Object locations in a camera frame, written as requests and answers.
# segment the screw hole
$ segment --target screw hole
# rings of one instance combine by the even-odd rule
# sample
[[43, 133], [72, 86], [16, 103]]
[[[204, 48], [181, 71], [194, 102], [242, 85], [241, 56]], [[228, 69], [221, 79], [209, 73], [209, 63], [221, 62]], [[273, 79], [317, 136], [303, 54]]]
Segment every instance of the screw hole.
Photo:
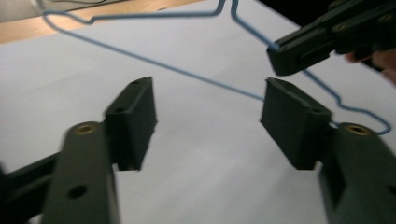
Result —
[[93, 133], [95, 131], [96, 127], [94, 125], [88, 124], [88, 125], [82, 125], [76, 128], [76, 134], [78, 135], [83, 135], [87, 133]]
[[69, 190], [67, 193], [67, 197], [69, 199], [77, 199], [83, 196], [87, 192], [88, 188], [84, 185], [79, 185], [76, 187], [73, 187], [72, 189]]
[[361, 127], [361, 126], [357, 126], [357, 125], [349, 125], [346, 127], [351, 133], [354, 134], [358, 134], [358, 135], [370, 135], [370, 132]]

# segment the bent wire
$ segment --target bent wire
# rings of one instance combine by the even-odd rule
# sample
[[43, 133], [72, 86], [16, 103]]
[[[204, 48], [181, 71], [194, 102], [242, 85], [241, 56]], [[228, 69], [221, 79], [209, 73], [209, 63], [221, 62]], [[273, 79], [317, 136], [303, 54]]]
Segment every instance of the bent wire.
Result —
[[[161, 68], [164, 68], [164, 69], [176, 72], [176, 73], [180, 73], [181, 75], [198, 79], [200, 81], [203, 81], [205, 83], [208, 83], [208, 84], [223, 88], [225, 90], [234, 91], [236, 93], [245, 95], [247, 97], [263, 101], [264, 98], [261, 97], [260, 95], [255, 94], [255, 93], [252, 93], [252, 92], [249, 92], [249, 91], [244, 91], [244, 90], [238, 89], [238, 88], [236, 88], [234, 86], [228, 85], [226, 83], [222, 83], [222, 82], [210, 79], [208, 77], [201, 76], [199, 74], [194, 74], [192, 72], [177, 68], [175, 66], [172, 66], [172, 65], [169, 65], [169, 64], [166, 64], [166, 63], [161, 63], [161, 62], [152, 60], [152, 59], [150, 59], [148, 57], [145, 57], [145, 56], [142, 56], [142, 55], [138, 55], [138, 54], [133, 53], [133, 52], [128, 51], [128, 50], [117, 48], [115, 46], [109, 45], [109, 44], [104, 43], [104, 42], [100, 42], [98, 40], [92, 39], [92, 38], [84, 36], [84, 35], [78, 35], [78, 34], [73, 33], [71, 31], [67, 31], [67, 30], [59, 27], [54, 22], [52, 22], [52, 20], [49, 19], [50, 15], [66, 16], [66, 17], [68, 17], [68, 18], [70, 18], [70, 19], [72, 19], [74, 21], [78, 21], [78, 22], [86, 24], [86, 25], [91, 25], [91, 24], [94, 24], [96, 21], [105, 21], [105, 20], [165, 19], [165, 18], [208, 18], [208, 17], [216, 17], [216, 16], [218, 16], [222, 12], [222, 10], [224, 9], [225, 1], [226, 0], [219, 0], [218, 6], [217, 6], [217, 8], [214, 11], [161, 12], [161, 13], [134, 13], [134, 14], [99, 15], [99, 16], [93, 16], [89, 20], [85, 20], [85, 19], [82, 19], [81, 17], [78, 17], [78, 16], [76, 16], [76, 15], [74, 15], [72, 13], [69, 13], [67, 11], [47, 10], [47, 11], [44, 11], [42, 13], [42, 16], [43, 16], [44, 21], [47, 23], [47, 25], [49, 27], [51, 27], [52, 29], [54, 29], [54, 30], [56, 30], [59, 33], [62, 33], [64, 35], [69, 35], [69, 36], [72, 36], [74, 38], [80, 39], [82, 41], [85, 41], [85, 42], [94, 44], [96, 46], [99, 46], [101, 48], [109, 49], [109, 50], [115, 51], [117, 53], [123, 54], [125, 56], [131, 57], [131, 58], [135, 58], [135, 59], [141, 60], [141, 61], [146, 62], [146, 63], [151, 63], [151, 64], [154, 64], [156, 66], [159, 66]], [[258, 38], [263, 44], [267, 45], [270, 49], [278, 50], [279, 46], [276, 43], [271, 41], [265, 35], [261, 34], [258, 30], [256, 30], [254, 27], [249, 25], [246, 21], [244, 21], [243, 19], [241, 19], [238, 16], [238, 14], [237, 14], [238, 3], [239, 3], [238, 0], [232, 0], [232, 6], [231, 6], [232, 19], [238, 25], [240, 25], [242, 28], [244, 28], [246, 31], [248, 31], [251, 35], [253, 35], [256, 38]], [[303, 72], [303, 74], [305, 74], [306, 77], [308, 77], [314, 83], [319, 85], [324, 91], [326, 91], [328, 94], [330, 94], [330, 96], [335, 100], [337, 106], [340, 107], [341, 109], [344, 109], [344, 110], [347, 110], [347, 111], [351, 111], [351, 112], [355, 112], [355, 113], [362, 113], [362, 114], [364, 114], [364, 115], [366, 115], [366, 116], [378, 121], [379, 123], [381, 123], [385, 127], [385, 129], [380, 131], [380, 132], [377, 132], [378, 135], [386, 134], [386, 133], [389, 133], [391, 131], [391, 125], [386, 120], [384, 120], [383, 118], [378, 116], [376, 113], [371, 112], [371, 111], [369, 111], [367, 109], [344, 105], [343, 101], [342, 101], [342, 97], [341, 97], [341, 95], [338, 92], [333, 90], [329, 85], [327, 85], [325, 82], [320, 80], [317, 76], [315, 76], [309, 70], [303, 70], [302, 72]]]

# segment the finger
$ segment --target finger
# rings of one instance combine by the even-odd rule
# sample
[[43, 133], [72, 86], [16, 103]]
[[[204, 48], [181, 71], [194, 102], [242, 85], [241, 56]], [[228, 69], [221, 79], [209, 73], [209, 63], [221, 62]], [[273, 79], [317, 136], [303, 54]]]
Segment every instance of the finger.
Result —
[[346, 54], [346, 60], [349, 61], [350, 63], [357, 63], [358, 62], [358, 61], [356, 61], [355, 56], [353, 55], [353, 53]]
[[370, 48], [358, 49], [346, 54], [346, 60], [351, 63], [358, 63], [370, 59], [372, 55]]
[[396, 71], [396, 49], [376, 51], [373, 55], [373, 63], [383, 69]]

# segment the brass screw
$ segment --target brass screw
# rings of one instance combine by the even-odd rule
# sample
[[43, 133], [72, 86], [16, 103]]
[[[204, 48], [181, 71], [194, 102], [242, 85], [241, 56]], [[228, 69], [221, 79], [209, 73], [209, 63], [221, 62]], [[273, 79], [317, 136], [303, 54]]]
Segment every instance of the brass screw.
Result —
[[385, 14], [381, 18], [379, 18], [378, 21], [380, 22], [387, 22], [387, 21], [393, 21], [395, 19], [393, 14]]
[[346, 129], [350, 131], [351, 133], [357, 134], [357, 135], [370, 135], [370, 131], [364, 127], [361, 127], [359, 125], [348, 125], [346, 126]]
[[75, 133], [77, 135], [89, 134], [96, 131], [96, 126], [92, 124], [84, 124], [76, 128]]

